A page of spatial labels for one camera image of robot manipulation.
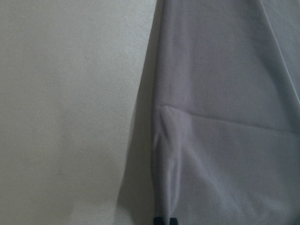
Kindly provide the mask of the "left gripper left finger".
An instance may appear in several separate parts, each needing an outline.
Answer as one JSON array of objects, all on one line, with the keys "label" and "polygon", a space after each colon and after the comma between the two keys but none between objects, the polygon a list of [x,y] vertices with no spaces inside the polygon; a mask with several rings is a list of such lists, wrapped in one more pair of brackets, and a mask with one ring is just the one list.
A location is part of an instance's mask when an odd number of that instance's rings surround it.
[{"label": "left gripper left finger", "polygon": [[164,219],[162,217],[153,218],[154,225],[165,225]]}]

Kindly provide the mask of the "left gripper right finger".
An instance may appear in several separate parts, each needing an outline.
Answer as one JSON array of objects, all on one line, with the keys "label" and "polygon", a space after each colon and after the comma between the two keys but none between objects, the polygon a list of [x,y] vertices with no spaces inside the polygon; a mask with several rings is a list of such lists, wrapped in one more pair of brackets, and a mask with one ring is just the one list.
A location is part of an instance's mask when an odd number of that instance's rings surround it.
[{"label": "left gripper right finger", "polygon": [[178,225],[178,220],[175,217],[171,217],[169,220],[169,225]]}]

